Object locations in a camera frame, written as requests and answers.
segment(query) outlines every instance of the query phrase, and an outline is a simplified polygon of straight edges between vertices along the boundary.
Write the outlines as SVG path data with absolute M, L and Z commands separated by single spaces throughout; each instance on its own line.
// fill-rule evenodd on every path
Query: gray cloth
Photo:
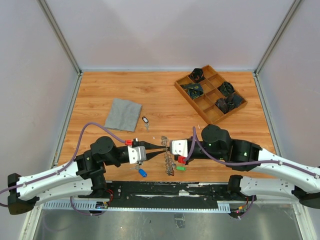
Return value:
M 104 126 L 134 132 L 140 116 L 142 105 L 129 100 L 113 99 L 112 107 Z

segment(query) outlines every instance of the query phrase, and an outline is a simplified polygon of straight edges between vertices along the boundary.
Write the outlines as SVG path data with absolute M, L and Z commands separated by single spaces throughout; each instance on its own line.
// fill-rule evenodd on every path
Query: red connector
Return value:
M 127 146 L 132 146 L 132 140 L 125 140 L 124 144 Z
M 186 164 L 185 159 L 186 159 L 186 157 L 184 157 L 184 156 L 178 156 L 178 163 L 180 163 L 180 164 Z

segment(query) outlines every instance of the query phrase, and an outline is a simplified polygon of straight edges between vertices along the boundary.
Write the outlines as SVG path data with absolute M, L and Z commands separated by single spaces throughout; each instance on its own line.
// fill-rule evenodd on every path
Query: car key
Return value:
M 144 126 L 146 128 L 146 131 L 149 132 L 149 120 L 145 116 L 142 117 L 142 120 L 144 121 Z

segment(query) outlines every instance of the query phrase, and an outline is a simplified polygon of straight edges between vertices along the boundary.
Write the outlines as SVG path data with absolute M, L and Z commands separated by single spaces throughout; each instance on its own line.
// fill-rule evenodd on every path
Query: wooden box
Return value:
M 203 88 L 204 94 L 198 98 L 192 99 L 186 89 L 183 89 L 181 85 L 193 83 L 188 75 L 180 78 L 174 82 L 176 89 L 182 94 L 182 96 L 191 104 L 191 106 L 197 111 L 197 113 L 203 118 L 207 124 L 216 124 L 228 116 L 242 109 L 248 102 L 240 95 L 236 89 L 235 94 L 243 98 L 239 107 L 224 114 L 216 105 L 216 101 L 219 98 L 225 98 L 225 96 L 218 90 L 226 80 L 216 72 L 210 65 L 202 67 L 204 80 L 199 82 Z

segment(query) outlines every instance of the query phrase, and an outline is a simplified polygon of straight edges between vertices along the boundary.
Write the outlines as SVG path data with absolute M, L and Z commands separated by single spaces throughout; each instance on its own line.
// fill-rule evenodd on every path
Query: white wall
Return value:
M 320 166 L 320 1 L 304 1 L 260 74 L 284 157 Z M 320 210 L 310 210 L 320 237 Z
M 37 1 L 0 7 L 0 188 L 7 175 L 46 170 L 54 155 L 76 73 Z M 0 196 L 7 203 L 8 194 Z M 1 239 L 16 240 L 25 215 L 0 207 Z
M 82 69 L 253 70 L 293 0 L 47 0 Z

